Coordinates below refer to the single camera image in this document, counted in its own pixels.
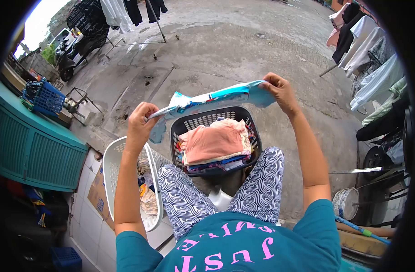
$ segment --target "blue crate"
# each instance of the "blue crate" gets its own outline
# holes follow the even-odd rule
[[[80,272],[82,259],[74,248],[52,247],[52,261],[58,272]]]
[[[58,116],[64,106],[65,95],[50,83],[44,83],[41,92],[34,99],[33,111],[42,112],[47,115]]]

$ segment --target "blue stick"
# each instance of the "blue stick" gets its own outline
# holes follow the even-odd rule
[[[352,227],[353,229],[355,229],[357,231],[360,231],[364,236],[372,237],[374,239],[379,240],[380,242],[385,243],[386,245],[390,245],[390,241],[389,240],[383,239],[383,238],[381,238],[381,237],[373,234],[372,232],[368,231],[367,229],[364,229],[364,228],[361,228],[361,227],[359,227],[357,225],[354,225],[353,223],[351,223],[348,220],[343,219],[342,217],[339,217],[339,216],[335,215],[335,220],[337,222],[341,222],[341,223],[343,223],[343,224],[345,224],[347,226],[350,226],[350,227]]]

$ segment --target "teal cabinet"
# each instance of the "teal cabinet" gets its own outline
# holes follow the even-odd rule
[[[87,151],[71,131],[28,111],[0,82],[0,175],[39,188],[72,192]]]

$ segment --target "sky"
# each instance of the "sky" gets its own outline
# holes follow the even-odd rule
[[[25,39],[23,43],[31,51],[38,48],[40,42],[46,38],[48,32],[47,24],[69,0],[41,0],[37,7],[32,11],[25,25]],[[21,46],[15,52],[15,57],[20,57],[23,53]]]

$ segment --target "black laundry basket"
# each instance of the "black laundry basket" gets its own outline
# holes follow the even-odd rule
[[[253,116],[251,116],[251,113],[246,108],[241,106],[223,107],[221,109],[181,117],[175,120],[174,123],[172,123],[171,133],[169,134],[169,142],[171,147],[172,163],[174,165],[178,166],[184,171],[185,166],[183,166],[182,160],[179,159],[180,153],[177,149],[179,135],[186,133],[202,124],[208,127],[211,123],[216,121],[218,117],[230,118],[236,121],[245,121],[245,124],[248,125],[250,131],[254,134],[254,138],[250,140],[250,159],[246,164],[238,166],[228,171],[224,171],[222,169],[206,169],[205,172],[197,174],[190,174],[187,171],[185,171],[185,173],[187,173],[189,177],[224,175],[226,173],[230,173],[230,171],[237,171],[243,169],[245,167],[254,165],[262,152],[262,142],[260,141],[259,132],[256,127],[256,124],[254,123]]]

